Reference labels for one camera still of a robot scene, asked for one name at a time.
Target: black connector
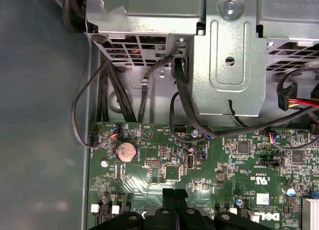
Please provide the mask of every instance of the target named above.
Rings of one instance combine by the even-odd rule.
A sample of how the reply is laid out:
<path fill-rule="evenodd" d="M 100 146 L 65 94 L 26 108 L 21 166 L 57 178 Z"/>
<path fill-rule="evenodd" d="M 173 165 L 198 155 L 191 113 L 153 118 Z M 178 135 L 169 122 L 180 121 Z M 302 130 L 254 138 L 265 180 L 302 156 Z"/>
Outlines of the black connector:
<path fill-rule="evenodd" d="M 281 108 L 284 111 L 287 111 L 289 109 L 289 99 L 296 99 L 297 98 L 297 90 L 298 85 L 297 83 L 292 83 L 287 88 L 282 88 L 283 83 L 278 83 L 277 86 L 277 96 L 278 96 L 278 107 Z"/>

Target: green circuit board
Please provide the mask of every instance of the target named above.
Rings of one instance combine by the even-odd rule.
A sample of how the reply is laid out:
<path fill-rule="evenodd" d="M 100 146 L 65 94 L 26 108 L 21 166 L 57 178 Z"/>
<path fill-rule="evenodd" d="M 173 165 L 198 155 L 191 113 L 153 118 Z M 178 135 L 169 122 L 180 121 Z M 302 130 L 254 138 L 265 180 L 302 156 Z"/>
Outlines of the green circuit board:
<path fill-rule="evenodd" d="M 111 214 L 112 206 L 120 208 L 114 213 L 145 214 L 150 207 L 162 206 L 163 188 L 184 188 L 187 205 L 203 208 L 211 218 L 227 210 L 272 229 L 300 230 L 302 197 L 319 189 L 318 144 L 282 151 L 270 144 L 268 134 L 254 132 L 190 145 L 174 139 L 166 125 L 103 122 L 92 125 L 92 143 L 110 136 L 117 126 L 121 134 L 103 148 L 91 149 L 88 229 L 116 216 Z M 187 138 L 192 129 L 179 126 L 176 132 Z M 307 130 L 272 131 L 278 134 L 276 143 L 286 147 L 313 138 Z M 125 141 L 137 148 L 129 163 L 117 157 L 117 148 Z M 289 197 L 285 186 L 296 195 Z M 241 206 L 234 196 L 242 200 Z M 110 214 L 97 219 L 91 209 L 96 204 L 107 207 Z"/>

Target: blue wire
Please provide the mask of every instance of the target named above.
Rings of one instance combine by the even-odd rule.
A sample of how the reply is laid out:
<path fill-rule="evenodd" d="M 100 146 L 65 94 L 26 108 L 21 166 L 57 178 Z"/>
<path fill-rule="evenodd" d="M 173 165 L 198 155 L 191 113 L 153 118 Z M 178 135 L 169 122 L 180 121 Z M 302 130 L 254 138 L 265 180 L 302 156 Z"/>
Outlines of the blue wire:
<path fill-rule="evenodd" d="M 274 138 L 274 144 L 276 143 L 276 139 L 278 138 L 278 135 L 275 136 Z"/>

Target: red wire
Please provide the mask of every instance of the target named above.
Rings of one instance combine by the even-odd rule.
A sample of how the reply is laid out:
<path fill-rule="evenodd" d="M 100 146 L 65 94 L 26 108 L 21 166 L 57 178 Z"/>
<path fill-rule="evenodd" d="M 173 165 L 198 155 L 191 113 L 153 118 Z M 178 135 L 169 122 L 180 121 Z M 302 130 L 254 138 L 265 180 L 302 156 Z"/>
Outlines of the red wire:
<path fill-rule="evenodd" d="M 303 104 L 303 105 L 308 105 L 308 106 L 319 108 L 319 104 L 309 103 L 309 102 L 301 101 L 301 100 L 289 100 L 289 103 L 290 104 Z"/>

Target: heatsink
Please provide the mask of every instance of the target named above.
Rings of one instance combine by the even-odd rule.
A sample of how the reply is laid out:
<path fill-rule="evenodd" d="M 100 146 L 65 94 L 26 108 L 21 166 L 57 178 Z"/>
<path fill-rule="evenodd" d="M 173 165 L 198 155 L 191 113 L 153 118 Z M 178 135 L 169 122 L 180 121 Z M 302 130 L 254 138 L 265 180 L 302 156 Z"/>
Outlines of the heatsink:
<path fill-rule="evenodd" d="M 303 199 L 303 230 L 319 229 L 319 200 Z"/>

